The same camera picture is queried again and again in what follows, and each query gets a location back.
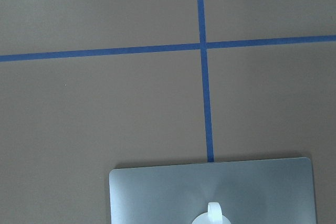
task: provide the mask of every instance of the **horizontal blue line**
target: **horizontal blue line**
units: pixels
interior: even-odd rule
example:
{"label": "horizontal blue line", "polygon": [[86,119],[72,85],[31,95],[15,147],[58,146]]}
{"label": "horizontal blue line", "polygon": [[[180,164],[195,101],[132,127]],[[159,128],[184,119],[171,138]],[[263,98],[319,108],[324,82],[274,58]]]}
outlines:
{"label": "horizontal blue line", "polygon": [[139,54],[142,52],[184,51],[184,50],[196,50],[199,48],[200,48],[199,43],[193,43],[193,44],[161,45],[161,46],[146,46],[146,47],[123,47],[123,48],[92,49],[92,50],[63,51],[63,52],[38,52],[34,54],[3,55],[0,56],[0,62],[17,61],[17,60],[38,60],[38,59],[102,56],[102,55]]}
{"label": "horizontal blue line", "polygon": [[207,42],[206,47],[208,49],[228,48],[228,47],[253,47],[253,46],[266,46],[266,45],[326,42],[326,41],[336,41],[336,35]]}

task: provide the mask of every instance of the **vertical blue line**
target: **vertical blue line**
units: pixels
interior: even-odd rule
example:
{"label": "vertical blue line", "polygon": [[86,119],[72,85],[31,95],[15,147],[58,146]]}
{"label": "vertical blue line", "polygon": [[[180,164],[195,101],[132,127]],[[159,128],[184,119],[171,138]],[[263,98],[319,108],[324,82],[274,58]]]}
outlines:
{"label": "vertical blue line", "polygon": [[207,51],[206,51],[204,0],[197,0],[197,7],[198,7],[198,26],[200,30],[199,31],[199,42],[200,42],[200,50],[201,50],[206,152],[207,152],[208,162],[213,162],[214,161],[214,147],[213,147],[213,141],[212,141],[212,124],[211,124],[208,57],[207,57]]}

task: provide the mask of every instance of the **gray floor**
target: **gray floor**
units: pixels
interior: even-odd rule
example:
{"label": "gray floor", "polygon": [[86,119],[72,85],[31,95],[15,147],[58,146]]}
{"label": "gray floor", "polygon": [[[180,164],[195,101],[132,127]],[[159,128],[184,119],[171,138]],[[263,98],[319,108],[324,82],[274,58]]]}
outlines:
{"label": "gray floor", "polygon": [[[335,0],[204,0],[207,41],[336,34]],[[197,43],[197,0],[0,0],[0,55]],[[307,156],[336,213],[336,42],[208,50],[216,161]],[[0,63],[2,223],[109,223],[113,168],[206,161],[199,50]]]}

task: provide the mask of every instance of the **blue tape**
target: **blue tape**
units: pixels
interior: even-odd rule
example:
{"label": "blue tape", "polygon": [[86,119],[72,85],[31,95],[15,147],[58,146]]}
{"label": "blue tape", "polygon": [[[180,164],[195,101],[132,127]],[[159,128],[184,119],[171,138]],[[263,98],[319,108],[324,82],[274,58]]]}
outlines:
{"label": "blue tape", "polygon": [[336,41],[336,35],[208,42],[206,44],[206,47],[208,49],[228,48],[228,47],[254,47],[254,46],[266,46],[266,45],[285,45],[285,44],[313,43],[313,42],[327,42],[327,41]]}
{"label": "blue tape", "polygon": [[208,162],[213,162],[214,161],[214,147],[213,147],[213,140],[212,140],[208,58],[207,58],[207,52],[206,52],[204,0],[197,0],[197,7],[198,7],[198,26],[200,30],[199,31],[199,41],[200,41],[200,50],[201,50],[206,152],[207,152]]}
{"label": "blue tape", "polygon": [[0,56],[0,62],[1,61],[17,61],[17,60],[38,60],[38,59],[72,58],[72,57],[86,57],[86,56],[103,56],[103,55],[139,54],[142,52],[185,51],[185,50],[196,50],[196,49],[199,49],[199,43],[146,46],[146,47],[123,47],[123,48],[93,49],[93,50],[63,51],[63,52],[39,52],[35,54],[3,55],[3,56]]}

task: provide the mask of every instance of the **metal plate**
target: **metal plate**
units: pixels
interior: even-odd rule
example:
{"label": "metal plate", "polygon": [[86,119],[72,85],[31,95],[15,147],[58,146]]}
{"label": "metal plate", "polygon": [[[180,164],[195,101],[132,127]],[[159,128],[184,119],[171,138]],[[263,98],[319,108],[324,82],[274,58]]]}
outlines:
{"label": "metal plate", "polygon": [[234,224],[316,224],[310,159],[115,169],[112,224],[190,224],[219,202]]}

